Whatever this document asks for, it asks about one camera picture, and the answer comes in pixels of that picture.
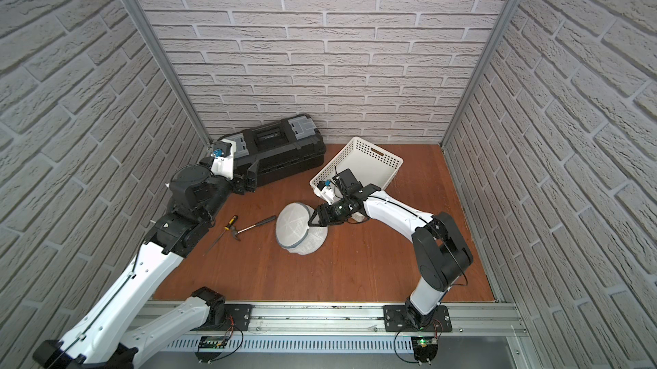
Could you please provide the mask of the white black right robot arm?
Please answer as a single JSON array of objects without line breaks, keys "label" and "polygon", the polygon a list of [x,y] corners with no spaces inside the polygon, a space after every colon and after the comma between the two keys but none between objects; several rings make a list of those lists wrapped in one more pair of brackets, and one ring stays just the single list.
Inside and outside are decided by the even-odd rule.
[{"label": "white black right robot arm", "polygon": [[409,207],[374,184],[362,185],[349,169],[335,175],[323,190],[330,192],[332,187],[339,191],[338,200],[317,207],[309,227],[342,225],[360,213],[366,221],[378,220],[407,238],[420,280],[405,301],[405,321],[414,328],[426,328],[442,299],[466,277],[474,261],[455,220],[445,212],[431,214]]}]

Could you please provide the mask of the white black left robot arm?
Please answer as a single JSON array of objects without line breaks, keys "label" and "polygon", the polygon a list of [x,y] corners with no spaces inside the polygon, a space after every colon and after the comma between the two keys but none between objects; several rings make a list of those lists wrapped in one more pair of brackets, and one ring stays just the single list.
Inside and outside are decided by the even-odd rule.
[{"label": "white black left robot arm", "polygon": [[216,150],[200,163],[183,167],[168,184],[170,211],[145,235],[135,256],[97,304],[60,339],[34,351],[41,368],[138,368],[185,333],[226,324],[225,298],[203,287],[175,310],[131,331],[128,326],[169,274],[215,225],[232,194],[257,186],[259,164],[246,175],[234,173],[234,160]]}]

